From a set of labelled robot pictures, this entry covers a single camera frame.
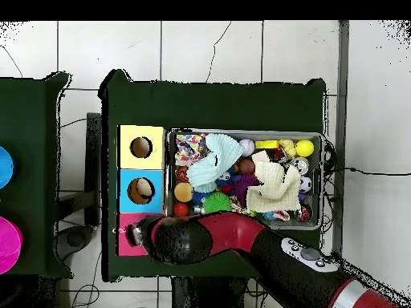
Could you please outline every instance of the blue block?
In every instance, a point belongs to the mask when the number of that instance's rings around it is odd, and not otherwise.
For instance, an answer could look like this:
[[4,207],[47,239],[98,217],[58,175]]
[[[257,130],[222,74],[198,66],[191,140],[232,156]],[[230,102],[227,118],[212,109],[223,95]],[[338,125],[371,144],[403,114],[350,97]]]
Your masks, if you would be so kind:
[[[132,180],[146,178],[154,186],[154,196],[149,203],[136,205],[128,198],[127,188]],[[120,213],[161,213],[163,209],[162,170],[120,170]]]

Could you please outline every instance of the yellow block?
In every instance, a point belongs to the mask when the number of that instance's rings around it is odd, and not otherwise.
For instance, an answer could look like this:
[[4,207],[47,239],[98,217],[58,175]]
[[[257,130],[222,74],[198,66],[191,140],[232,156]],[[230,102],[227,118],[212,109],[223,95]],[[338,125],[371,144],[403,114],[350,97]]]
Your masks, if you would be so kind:
[[[150,145],[150,153],[140,158],[132,153],[135,139]],[[164,168],[165,130],[162,127],[120,125],[120,167],[123,169],[160,170]]]
[[277,140],[257,140],[255,148],[279,148],[279,142]]

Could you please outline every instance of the green spiky ball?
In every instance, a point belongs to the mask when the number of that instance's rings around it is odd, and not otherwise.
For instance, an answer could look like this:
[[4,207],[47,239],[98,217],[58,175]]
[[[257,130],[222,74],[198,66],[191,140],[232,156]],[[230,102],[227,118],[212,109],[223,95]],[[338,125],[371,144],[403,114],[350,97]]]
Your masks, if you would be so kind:
[[231,200],[222,192],[214,192],[204,200],[202,207],[205,213],[229,212],[231,211]]

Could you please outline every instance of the yellow ball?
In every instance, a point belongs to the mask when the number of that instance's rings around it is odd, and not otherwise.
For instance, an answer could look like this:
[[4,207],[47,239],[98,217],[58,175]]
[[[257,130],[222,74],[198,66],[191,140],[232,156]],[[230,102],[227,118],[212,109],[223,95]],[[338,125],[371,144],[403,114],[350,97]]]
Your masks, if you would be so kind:
[[309,157],[314,152],[314,144],[310,140],[299,140],[295,150],[299,156]]

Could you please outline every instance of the green platform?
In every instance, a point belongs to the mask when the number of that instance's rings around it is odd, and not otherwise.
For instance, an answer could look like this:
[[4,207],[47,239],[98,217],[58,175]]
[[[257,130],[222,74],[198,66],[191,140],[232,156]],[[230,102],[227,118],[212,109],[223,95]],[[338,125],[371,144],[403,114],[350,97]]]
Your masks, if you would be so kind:
[[[259,276],[230,251],[196,265],[167,265],[155,263],[150,257],[116,256],[112,230],[116,225],[117,125],[322,133],[324,92],[325,83],[321,79],[307,85],[139,83],[130,81],[122,70],[110,72],[99,90],[103,101],[103,141],[108,146],[108,162],[102,160],[103,206],[108,206],[108,211],[103,211],[104,280],[155,275]],[[319,229],[283,234],[319,246]]]
[[22,231],[22,252],[7,274],[70,277],[55,257],[57,221],[57,104],[69,75],[43,80],[0,78],[0,145],[14,157],[16,173],[0,190],[0,216]]

